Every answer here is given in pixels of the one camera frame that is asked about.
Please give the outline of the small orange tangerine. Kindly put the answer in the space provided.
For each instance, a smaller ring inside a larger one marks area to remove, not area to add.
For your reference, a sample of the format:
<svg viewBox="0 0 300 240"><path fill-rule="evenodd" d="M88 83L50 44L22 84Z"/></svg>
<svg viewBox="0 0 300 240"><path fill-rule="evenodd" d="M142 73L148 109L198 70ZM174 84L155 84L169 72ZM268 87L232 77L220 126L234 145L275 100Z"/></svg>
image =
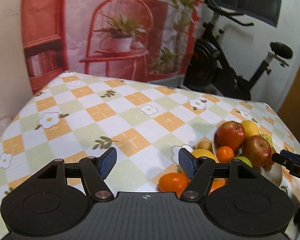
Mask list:
<svg viewBox="0 0 300 240"><path fill-rule="evenodd" d="M229 146L222 146L218 148L216 152L216 157L219 161L219 163L222 164L229 164L232 159L234 159L235 154L232 148Z"/></svg>

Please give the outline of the small green apple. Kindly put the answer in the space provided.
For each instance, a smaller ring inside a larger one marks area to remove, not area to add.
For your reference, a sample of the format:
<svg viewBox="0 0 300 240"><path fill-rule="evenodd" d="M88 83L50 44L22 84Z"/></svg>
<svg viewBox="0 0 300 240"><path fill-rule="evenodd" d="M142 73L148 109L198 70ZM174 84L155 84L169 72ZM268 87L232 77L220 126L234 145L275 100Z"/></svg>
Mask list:
<svg viewBox="0 0 300 240"><path fill-rule="evenodd" d="M272 147L273 146L273 141L271 136L267 135L267 134L260 134L261 137L263 137L268 143L269 145Z"/></svg>

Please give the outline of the dark red apple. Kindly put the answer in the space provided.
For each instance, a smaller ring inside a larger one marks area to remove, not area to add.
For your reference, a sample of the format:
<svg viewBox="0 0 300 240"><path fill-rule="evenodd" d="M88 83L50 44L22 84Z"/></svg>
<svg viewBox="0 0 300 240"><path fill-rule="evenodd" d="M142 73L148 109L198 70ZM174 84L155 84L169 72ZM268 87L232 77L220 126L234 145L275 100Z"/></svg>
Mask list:
<svg viewBox="0 0 300 240"><path fill-rule="evenodd" d="M253 135L243 143L242 155L250 160L253 168L261 168L271 158L271 146L262 136Z"/></svg>

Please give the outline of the yellow lemon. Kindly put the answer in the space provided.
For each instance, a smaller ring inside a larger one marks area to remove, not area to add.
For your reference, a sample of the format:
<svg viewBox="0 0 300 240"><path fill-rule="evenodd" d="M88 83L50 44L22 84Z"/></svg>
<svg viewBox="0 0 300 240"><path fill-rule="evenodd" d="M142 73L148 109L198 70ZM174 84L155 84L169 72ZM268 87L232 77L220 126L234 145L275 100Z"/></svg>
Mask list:
<svg viewBox="0 0 300 240"><path fill-rule="evenodd" d="M244 130L245 130L245 138L248 139L252 136L259 135L259 129L255 122L251 120L243 120L241 122Z"/></svg>

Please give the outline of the large yellow orange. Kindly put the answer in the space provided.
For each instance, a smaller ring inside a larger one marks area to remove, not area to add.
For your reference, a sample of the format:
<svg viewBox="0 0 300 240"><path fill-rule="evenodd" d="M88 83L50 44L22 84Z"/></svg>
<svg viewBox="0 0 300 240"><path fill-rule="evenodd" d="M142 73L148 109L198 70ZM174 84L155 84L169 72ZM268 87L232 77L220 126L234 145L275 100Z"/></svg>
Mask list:
<svg viewBox="0 0 300 240"><path fill-rule="evenodd" d="M218 162L218 159L216 158L216 156L212 152L210 152L209 150L206 150L206 149L196 149L196 150L193 150L191 152L191 154L196 158L207 157L207 158L213 159L215 162Z"/></svg>

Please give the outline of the orange tangerine middle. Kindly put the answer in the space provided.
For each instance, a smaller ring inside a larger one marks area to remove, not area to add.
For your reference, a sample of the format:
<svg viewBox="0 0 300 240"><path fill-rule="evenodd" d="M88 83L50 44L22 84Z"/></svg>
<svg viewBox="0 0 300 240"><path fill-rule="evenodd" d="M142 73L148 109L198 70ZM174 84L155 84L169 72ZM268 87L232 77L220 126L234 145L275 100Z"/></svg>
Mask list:
<svg viewBox="0 0 300 240"><path fill-rule="evenodd" d="M213 180L213 183L224 186L224 185L226 185L226 180L224 178L215 178Z"/></svg>

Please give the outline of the orange tangerine near plate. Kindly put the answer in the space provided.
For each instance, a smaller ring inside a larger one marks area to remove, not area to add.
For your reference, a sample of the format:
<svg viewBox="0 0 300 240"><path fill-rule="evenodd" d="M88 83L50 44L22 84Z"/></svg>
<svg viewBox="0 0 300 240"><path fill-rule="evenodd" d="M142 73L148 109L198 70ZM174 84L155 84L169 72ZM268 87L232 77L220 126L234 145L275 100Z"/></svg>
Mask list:
<svg viewBox="0 0 300 240"><path fill-rule="evenodd" d="M210 189L210 192L209 192L209 193L212 193L212 192L215 191L216 189L221 188L221 187L223 187L223 186L224 186L224 184L221 183L220 181L214 181L214 182L212 183L212 185L211 185L211 189Z"/></svg>

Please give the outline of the beige round plate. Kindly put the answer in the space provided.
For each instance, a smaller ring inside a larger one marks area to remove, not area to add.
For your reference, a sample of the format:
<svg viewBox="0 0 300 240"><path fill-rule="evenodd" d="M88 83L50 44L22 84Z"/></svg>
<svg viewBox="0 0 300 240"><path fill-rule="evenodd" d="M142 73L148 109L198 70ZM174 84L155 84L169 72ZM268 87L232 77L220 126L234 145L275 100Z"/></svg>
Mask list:
<svg viewBox="0 0 300 240"><path fill-rule="evenodd" d="M216 156L217 153L217 147L213 142L211 142L211 150L213 154ZM240 148L236 154L240 156L242 154L242 148ZM274 185L277 187L280 187L281 182L282 182L282 168L279 164L274 164L271 167L261 167L261 168L254 168L255 171L260 173L262 176L267 178L269 181L271 181Z"/></svg>

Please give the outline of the brown walnut upper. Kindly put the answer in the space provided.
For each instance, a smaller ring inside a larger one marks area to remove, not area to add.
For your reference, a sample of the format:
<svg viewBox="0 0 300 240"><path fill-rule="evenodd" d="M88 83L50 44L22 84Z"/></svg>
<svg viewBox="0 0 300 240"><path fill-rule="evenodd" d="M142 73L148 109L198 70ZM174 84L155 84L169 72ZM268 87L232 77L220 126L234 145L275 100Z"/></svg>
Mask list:
<svg viewBox="0 0 300 240"><path fill-rule="evenodd" d="M203 149L203 150L212 150L211 142L209 141L200 141L197 144L197 149Z"/></svg>

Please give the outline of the orange tangerine far left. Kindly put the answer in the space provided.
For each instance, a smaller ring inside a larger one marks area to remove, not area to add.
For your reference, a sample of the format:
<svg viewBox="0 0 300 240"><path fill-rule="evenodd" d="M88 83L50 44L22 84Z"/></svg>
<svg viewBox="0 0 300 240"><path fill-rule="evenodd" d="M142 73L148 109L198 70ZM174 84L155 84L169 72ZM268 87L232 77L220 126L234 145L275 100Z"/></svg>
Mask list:
<svg viewBox="0 0 300 240"><path fill-rule="evenodd" d="M161 192L175 192L181 194L188 185L188 178L178 172L164 174L159 179L159 190Z"/></svg>

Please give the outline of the large green apple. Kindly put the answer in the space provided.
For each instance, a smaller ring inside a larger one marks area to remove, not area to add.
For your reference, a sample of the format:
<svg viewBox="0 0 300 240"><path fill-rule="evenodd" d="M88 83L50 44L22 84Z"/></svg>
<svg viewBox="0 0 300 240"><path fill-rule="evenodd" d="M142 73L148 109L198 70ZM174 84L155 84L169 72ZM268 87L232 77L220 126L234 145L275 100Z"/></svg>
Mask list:
<svg viewBox="0 0 300 240"><path fill-rule="evenodd" d="M239 159L239 160L243 161L244 163L246 163L250 167L253 166L251 161L248 158L244 157L244 156L240 155L240 156L236 157L236 159Z"/></svg>

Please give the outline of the checkered floral tablecloth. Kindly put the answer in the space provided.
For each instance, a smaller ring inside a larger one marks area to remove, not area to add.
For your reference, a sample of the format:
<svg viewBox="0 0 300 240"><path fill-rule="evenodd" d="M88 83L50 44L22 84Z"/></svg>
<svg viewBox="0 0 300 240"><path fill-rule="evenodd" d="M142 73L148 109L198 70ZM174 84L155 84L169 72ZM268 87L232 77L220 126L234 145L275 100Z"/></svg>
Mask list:
<svg viewBox="0 0 300 240"><path fill-rule="evenodd" d="M226 121L253 120L276 151L300 144L271 107L189 90L65 72L38 92L0 137L2 199L56 158L74 163L106 148L117 163L111 191L154 191L177 169L179 148L212 141ZM0 239L7 229L0 215Z"/></svg>

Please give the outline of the black exercise bike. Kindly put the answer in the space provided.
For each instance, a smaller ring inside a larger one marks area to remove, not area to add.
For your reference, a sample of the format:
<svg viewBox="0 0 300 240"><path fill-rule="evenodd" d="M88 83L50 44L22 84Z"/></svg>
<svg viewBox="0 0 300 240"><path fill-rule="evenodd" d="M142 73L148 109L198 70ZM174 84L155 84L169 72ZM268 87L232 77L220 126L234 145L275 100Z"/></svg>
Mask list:
<svg viewBox="0 0 300 240"><path fill-rule="evenodd" d="M251 100L252 88L263 74L271 73L271 62L276 60L281 67L288 67L287 60L293 57L293 50L281 42L272 41L261 63L253 63L253 55L237 38L223 43L223 35L229 26L217 28L217 22L224 17L242 27L252 27L254 23L239 21L237 17L243 16L243 13L226 11L213 0L205 0L205 3L213 17L202 25L204 31L194 44L183 85L197 92Z"/></svg>

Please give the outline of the pink printed backdrop cloth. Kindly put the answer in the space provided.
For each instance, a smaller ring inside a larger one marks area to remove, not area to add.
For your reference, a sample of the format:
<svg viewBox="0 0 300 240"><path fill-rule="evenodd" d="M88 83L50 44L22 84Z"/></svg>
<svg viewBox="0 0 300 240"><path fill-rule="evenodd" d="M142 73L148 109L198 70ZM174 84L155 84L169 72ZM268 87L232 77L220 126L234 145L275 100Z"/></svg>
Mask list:
<svg viewBox="0 0 300 240"><path fill-rule="evenodd" d="M204 0L22 0L31 89L74 72L178 86Z"/></svg>

